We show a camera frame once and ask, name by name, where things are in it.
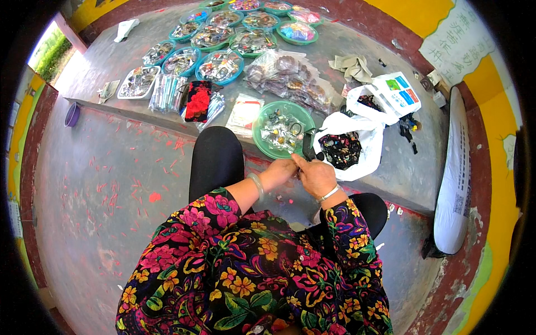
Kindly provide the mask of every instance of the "dirt on floor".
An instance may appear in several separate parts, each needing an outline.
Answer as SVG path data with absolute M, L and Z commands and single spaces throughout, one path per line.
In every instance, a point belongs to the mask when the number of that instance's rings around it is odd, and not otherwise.
M 65 54 L 63 54 L 62 58 L 59 60 L 59 62 L 58 62 L 58 72 L 56 73 L 54 78 L 52 78 L 52 80 L 50 81 L 50 84 L 51 84 L 52 87 L 58 81 L 58 78 L 62 74 L 63 69 L 65 69 L 65 67 L 67 66 L 67 63 L 71 59 L 72 55 L 75 54 L 75 52 L 76 52 L 76 48 L 71 47 L 69 50 L 67 50 L 67 52 Z

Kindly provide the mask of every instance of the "purple bowl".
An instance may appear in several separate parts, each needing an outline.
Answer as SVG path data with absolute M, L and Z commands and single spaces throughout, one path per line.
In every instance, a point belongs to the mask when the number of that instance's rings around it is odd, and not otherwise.
M 78 118 L 80 117 L 80 107 L 76 102 L 74 102 L 67 111 L 65 116 L 65 127 L 74 127 Z

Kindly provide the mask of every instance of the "silver bracelet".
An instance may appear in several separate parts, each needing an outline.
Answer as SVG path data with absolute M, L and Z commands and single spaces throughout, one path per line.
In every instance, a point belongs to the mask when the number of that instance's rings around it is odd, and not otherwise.
M 328 194 L 326 194 L 325 196 L 323 196 L 322 198 L 316 200 L 318 201 L 319 203 L 321 203 L 322 201 L 328 199 L 330 196 L 332 196 L 335 192 L 337 192 L 338 190 L 342 190 L 342 187 L 339 186 L 339 184 L 337 184 L 337 186 L 335 186 L 334 189 L 332 189 Z
M 257 176 L 254 173 L 250 173 L 247 178 L 250 178 L 255 183 L 255 186 L 257 187 L 257 191 L 259 191 L 259 202 L 262 202 L 264 200 L 264 189 L 263 184 L 260 182 L 259 176 Z

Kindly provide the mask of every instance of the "red paint chip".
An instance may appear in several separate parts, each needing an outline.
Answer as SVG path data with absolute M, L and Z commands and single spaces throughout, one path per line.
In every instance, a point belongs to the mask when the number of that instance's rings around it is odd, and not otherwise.
M 149 202 L 151 202 L 151 203 L 154 203 L 155 201 L 158 201 L 158 200 L 161 200 L 161 199 L 162 199 L 162 196 L 160 195 L 160 193 L 152 192 L 151 195 L 149 195 Z

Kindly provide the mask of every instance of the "green grass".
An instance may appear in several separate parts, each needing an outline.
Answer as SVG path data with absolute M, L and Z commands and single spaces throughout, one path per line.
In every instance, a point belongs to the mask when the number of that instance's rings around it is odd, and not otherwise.
M 47 45 L 49 48 L 46 50 L 39 60 L 38 65 L 35 68 L 41 78 L 49 83 L 58 72 L 58 64 L 63 56 L 71 48 L 71 42 L 61 34 L 55 36 L 52 40 L 53 43 Z

